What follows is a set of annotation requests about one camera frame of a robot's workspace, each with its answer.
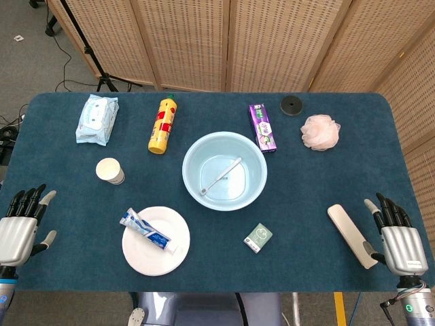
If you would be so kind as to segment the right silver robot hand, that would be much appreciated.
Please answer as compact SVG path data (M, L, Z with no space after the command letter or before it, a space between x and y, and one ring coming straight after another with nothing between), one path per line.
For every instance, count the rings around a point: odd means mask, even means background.
M422 276L428 271L423 243L406 211L391 199L378 193L380 207L371 200L364 204L372 214L383 243L383 252L375 251L365 241L363 248L374 260L386 265L396 276Z

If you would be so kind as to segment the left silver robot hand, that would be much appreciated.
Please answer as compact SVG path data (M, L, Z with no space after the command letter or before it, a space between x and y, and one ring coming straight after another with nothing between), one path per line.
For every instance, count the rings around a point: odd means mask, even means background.
M46 185L28 191L21 190L12 198L4 217L1 218L1 265L16 268L24 265L30 257L48 249L57 236L56 230L48 232L40 243L36 234L51 200L57 191L46 195Z

